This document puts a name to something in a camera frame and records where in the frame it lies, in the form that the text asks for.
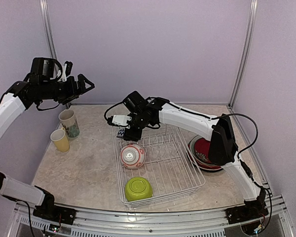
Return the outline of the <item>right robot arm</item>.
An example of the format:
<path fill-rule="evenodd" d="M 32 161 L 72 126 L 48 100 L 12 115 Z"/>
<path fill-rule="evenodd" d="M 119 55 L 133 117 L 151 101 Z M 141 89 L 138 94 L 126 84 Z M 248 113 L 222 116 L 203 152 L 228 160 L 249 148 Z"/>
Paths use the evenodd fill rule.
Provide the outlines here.
<path fill-rule="evenodd" d="M 239 186 L 244 199 L 242 214 L 253 219 L 267 213 L 264 187 L 257 184 L 246 163 L 241 159 L 234 136 L 230 114 L 219 117 L 200 114 L 171 103 L 161 97 L 142 98 L 129 95 L 122 103 L 128 115 L 113 116 L 113 122 L 125 128 L 124 140 L 138 141 L 142 130 L 151 125 L 166 124 L 193 132 L 209 141 L 208 159 L 224 169 Z"/>

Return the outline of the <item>red teal floral plate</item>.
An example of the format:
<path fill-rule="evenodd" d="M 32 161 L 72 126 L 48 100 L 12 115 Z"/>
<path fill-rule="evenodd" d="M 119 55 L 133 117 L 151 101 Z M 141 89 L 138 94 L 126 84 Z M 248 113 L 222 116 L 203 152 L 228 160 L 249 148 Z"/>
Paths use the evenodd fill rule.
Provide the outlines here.
<path fill-rule="evenodd" d="M 212 172 L 212 173 L 222 171 L 222 168 L 220 166 L 203 163 L 200 160 L 198 160 L 198 158 L 195 156 L 194 151 L 192 151 L 192 149 L 191 149 L 191 142 L 188 143 L 188 148 L 190 151 L 187 152 L 186 154 L 188 155 L 189 161 L 195 167 L 199 167 L 203 171 Z"/>

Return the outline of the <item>blue white patterned bowl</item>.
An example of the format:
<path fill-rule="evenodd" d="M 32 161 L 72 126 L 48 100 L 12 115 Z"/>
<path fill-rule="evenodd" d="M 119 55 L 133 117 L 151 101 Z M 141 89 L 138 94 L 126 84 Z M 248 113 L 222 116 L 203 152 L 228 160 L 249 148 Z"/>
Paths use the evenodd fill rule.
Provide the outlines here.
<path fill-rule="evenodd" d="M 125 139 L 125 128 L 120 129 L 118 131 L 116 137 L 119 138 L 119 139 L 123 139 L 124 140 Z"/>

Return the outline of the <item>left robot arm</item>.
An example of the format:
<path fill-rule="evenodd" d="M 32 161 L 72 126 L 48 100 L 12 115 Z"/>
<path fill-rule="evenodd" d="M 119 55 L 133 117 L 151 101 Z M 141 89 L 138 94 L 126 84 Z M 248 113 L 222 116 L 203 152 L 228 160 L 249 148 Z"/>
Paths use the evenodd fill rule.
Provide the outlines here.
<path fill-rule="evenodd" d="M 32 104 L 39 105 L 43 100 L 54 100 L 66 104 L 95 88 L 95 84 L 84 75 L 78 80 L 73 76 L 66 81 L 49 80 L 43 82 L 18 81 L 13 84 L 0 100 L 0 139 L 12 123 Z M 25 201 L 39 206 L 46 218 L 53 220 L 59 215 L 49 192 L 15 180 L 0 172 L 0 195 L 16 201 Z"/>

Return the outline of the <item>teal red flower plate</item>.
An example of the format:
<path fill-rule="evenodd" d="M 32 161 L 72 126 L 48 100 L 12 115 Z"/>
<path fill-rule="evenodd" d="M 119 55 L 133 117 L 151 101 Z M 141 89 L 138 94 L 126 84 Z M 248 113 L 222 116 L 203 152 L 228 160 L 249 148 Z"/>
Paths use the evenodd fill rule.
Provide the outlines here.
<path fill-rule="evenodd" d="M 212 164 L 208 158 L 210 142 L 197 135 L 191 140 L 196 157 L 203 163 Z"/>

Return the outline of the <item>pale yellow cup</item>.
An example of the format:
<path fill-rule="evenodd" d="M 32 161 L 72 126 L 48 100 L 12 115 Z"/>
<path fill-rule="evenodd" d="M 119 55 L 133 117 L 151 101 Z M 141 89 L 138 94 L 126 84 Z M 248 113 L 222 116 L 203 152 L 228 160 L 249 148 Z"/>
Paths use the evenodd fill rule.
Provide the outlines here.
<path fill-rule="evenodd" d="M 60 152 L 67 152 L 70 149 L 70 143 L 64 128 L 53 131 L 50 140 Z"/>

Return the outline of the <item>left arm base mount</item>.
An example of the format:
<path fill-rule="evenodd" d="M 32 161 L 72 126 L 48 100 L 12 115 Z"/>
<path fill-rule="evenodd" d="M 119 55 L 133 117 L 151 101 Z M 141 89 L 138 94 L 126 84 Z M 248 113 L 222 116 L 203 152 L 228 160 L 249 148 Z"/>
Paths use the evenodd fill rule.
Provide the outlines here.
<path fill-rule="evenodd" d="M 48 208 L 36 206 L 34 208 L 33 215 L 45 220 L 57 222 L 59 224 L 73 225 L 76 210 L 56 205 Z"/>

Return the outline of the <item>teal floral mug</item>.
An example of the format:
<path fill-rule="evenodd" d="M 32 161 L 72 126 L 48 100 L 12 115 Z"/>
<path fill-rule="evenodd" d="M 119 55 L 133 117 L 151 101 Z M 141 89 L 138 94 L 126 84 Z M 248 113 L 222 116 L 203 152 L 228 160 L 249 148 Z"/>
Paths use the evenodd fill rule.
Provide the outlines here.
<path fill-rule="evenodd" d="M 76 115 L 73 110 L 63 110 L 60 112 L 58 118 L 69 138 L 75 138 L 80 134 Z"/>

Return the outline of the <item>pink polka dot plate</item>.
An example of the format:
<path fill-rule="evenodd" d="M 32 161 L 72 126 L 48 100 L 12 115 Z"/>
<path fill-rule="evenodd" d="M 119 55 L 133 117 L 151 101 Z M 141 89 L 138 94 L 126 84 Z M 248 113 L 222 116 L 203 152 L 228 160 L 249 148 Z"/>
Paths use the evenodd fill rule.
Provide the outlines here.
<path fill-rule="evenodd" d="M 193 150 L 191 144 L 192 144 L 192 142 L 190 141 L 190 142 L 188 143 L 188 148 L 189 148 L 189 150 L 190 150 L 190 152 L 191 152 L 191 154 L 192 154 L 191 156 L 189 156 L 190 161 L 191 161 L 193 164 L 197 165 L 199 168 L 200 168 L 200 167 L 210 167 L 208 164 L 203 163 L 202 161 L 200 161 L 200 160 L 196 157 L 195 152 L 194 152 L 194 150 Z"/>

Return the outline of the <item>white red patterned bowl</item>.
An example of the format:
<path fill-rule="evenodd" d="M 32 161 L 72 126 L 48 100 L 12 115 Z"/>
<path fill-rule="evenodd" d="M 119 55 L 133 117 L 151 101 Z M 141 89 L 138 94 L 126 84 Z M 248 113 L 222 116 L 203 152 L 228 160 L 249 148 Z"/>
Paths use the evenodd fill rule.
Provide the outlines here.
<path fill-rule="evenodd" d="M 144 165 L 146 153 L 142 146 L 131 143 L 121 149 L 120 159 L 126 169 L 135 170 Z"/>

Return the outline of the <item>lime green bowl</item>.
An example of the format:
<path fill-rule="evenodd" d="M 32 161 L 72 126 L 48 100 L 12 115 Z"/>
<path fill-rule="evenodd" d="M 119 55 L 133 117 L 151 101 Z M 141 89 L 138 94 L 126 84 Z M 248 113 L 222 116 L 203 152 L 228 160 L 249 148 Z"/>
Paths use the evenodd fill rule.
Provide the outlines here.
<path fill-rule="evenodd" d="M 153 196 L 150 182 L 143 177 L 133 177 L 125 185 L 125 197 L 128 201 L 137 201 Z"/>

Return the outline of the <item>black rimmed beige plate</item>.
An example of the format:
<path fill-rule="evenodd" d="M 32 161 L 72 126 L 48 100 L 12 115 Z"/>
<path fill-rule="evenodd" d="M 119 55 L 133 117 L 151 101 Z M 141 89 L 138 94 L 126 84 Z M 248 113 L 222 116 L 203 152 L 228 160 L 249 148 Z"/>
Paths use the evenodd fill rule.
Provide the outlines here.
<path fill-rule="evenodd" d="M 221 167 L 218 167 L 218 168 L 215 168 L 215 167 L 200 167 L 200 169 L 206 171 L 206 172 L 219 172 L 219 171 L 222 171 L 222 168 Z"/>

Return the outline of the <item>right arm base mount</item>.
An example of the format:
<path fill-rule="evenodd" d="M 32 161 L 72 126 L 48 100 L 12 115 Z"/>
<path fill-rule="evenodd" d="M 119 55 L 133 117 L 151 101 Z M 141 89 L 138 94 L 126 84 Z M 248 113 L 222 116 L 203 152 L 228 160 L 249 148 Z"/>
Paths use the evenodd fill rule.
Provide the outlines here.
<path fill-rule="evenodd" d="M 267 208 L 236 206 L 225 210 L 229 224 L 250 221 L 269 214 Z"/>

